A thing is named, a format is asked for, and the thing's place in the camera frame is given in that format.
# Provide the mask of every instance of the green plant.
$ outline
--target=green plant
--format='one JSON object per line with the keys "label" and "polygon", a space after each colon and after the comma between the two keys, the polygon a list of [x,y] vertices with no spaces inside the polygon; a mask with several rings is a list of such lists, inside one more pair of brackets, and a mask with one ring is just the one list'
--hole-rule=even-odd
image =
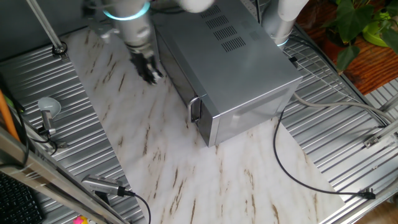
{"label": "green plant", "polygon": [[[375,6],[386,5],[389,17],[375,19]],[[336,18],[323,25],[333,32],[339,33],[340,38],[349,46],[339,52],[337,68],[345,70],[358,56],[359,47],[351,45],[351,41],[370,23],[377,22],[378,34],[381,39],[398,54],[398,0],[341,0],[337,7]]]}

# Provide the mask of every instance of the marble countertop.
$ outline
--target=marble countertop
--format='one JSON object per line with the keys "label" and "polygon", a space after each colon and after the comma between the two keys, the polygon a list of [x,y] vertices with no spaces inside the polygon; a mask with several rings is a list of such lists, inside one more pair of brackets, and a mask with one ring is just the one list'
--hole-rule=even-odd
{"label": "marble countertop", "polygon": [[[319,223],[344,205],[340,196],[306,189],[283,173],[272,149],[276,118],[208,148],[170,79],[144,82],[117,37],[106,45],[81,30],[63,40],[152,223]],[[333,190],[283,125],[277,150],[293,176]]]}

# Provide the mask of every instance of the wooden surface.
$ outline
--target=wooden surface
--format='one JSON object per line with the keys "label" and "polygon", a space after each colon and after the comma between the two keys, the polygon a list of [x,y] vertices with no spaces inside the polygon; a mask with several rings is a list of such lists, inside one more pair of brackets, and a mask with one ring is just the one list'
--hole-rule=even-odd
{"label": "wooden surface", "polygon": [[[297,23],[319,45],[325,37],[323,23],[333,18],[337,6],[326,0],[310,0],[297,18]],[[366,95],[398,78],[398,55],[388,47],[378,47],[357,37],[355,45],[361,49],[358,57],[344,74],[358,90]]]}
{"label": "wooden surface", "polygon": [[398,224],[398,208],[394,204],[384,202],[355,224]]}

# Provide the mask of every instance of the metal grate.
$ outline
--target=metal grate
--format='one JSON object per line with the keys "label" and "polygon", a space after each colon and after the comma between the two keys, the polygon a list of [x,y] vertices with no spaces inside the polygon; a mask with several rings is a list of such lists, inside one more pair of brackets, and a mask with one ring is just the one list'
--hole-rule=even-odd
{"label": "metal grate", "polygon": [[[295,30],[292,35],[300,35]],[[309,47],[288,41],[284,50],[300,64],[297,70],[303,80],[296,93],[312,103],[337,101],[361,101],[346,80],[339,77]],[[355,192],[368,187],[374,189],[376,200],[341,196],[346,205],[321,223],[337,220],[350,223],[383,201],[378,194],[398,178],[398,148],[394,145],[375,146],[366,149],[363,142],[380,131],[380,123],[368,112],[352,106],[335,108],[310,108],[292,98],[286,106],[283,125],[300,144],[329,183],[338,192]],[[345,214],[353,212],[365,203],[368,209],[356,212],[344,221]]]}
{"label": "metal grate", "polygon": [[[26,108],[24,118],[34,127],[41,127],[37,101],[45,96],[58,100],[62,110],[54,118],[57,133],[52,139],[67,142],[68,149],[59,149],[53,158],[79,181],[94,174],[120,180],[130,189],[71,61],[54,57],[51,49],[45,47],[0,63],[0,72],[13,95]],[[78,215],[43,194],[38,193],[37,198],[46,216],[43,224],[71,223]],[[135,198],[112,196],[109,202],[123,218],[145,222]]]}
{"label": "metal grate", "polygon": [[221,9],[217,5],[211,6],[208,10],[200,14],[200,17],[206,18],[210,16],[214,16],[217,13],[221,12]]}
{"label": "metal grate", "polygon": [[214,29],[227,23],[229,23],[229,21],[225,16],[219,16],[214,19],[210,19],[209,21],[206,21],[206,24],[210,29]]}
{"label": "metal grate", "polygon": [[224,29],[214,32],[217,40],[222,40],[235,34],[237,34],[237,32],[233,26],[225,27]]}
{"label": "metal grate", "polygon": [[221,45],[224,47],[224,50],[226,52],[230,52],[232,50],[245,46],[246,43],[243,41],[241,37],[237,37],[235,39],[222,43]]}

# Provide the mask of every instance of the plant leaf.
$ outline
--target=plant leaf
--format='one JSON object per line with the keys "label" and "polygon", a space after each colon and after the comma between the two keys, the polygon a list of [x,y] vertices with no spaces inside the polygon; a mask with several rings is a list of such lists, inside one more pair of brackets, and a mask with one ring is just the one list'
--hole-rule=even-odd
{"label": "plant leaf", "polygon": [[354,39],[370,23],[373,9],[371,5],[355,9],[351,0],[341,0],[337,7],[336,21],[343,42]]}
{"label": "plant leaf", "polygon": [[398,32],[388,29],[381,34],[381,39],[398,54]]}
{"label": "plant leaf", "polygon": [[349,46],[338,53],[337,68],[339,70],[346,70],[348,65],[358,56],[361,49],[357,46]]}
{"label": "plant leaf", "polygon": [[387,12],[390,14],[390,17],[398,15],[398,0],[392,0],[390,4],[388,4],[386,9]]}
{"label": "plant leaf", "polygon": [[321,26],[321,28],[334,27],[334,26],[336,26],[336,25],[337,25],[337,22],[336,22],[336,19],[334,18],[334,19],[330,19],[330,20],[326,21],[326,22]]}
{"label": "plant leaf", "polygon": [[390,29],[390,27],[392,26],[392,22],[389,20],[383,20],[383,21],[379,22],[379,26],[380,26],[380,29],[376,32],[377,34],[380,34],[381,32],[385,32],[388,29]]}

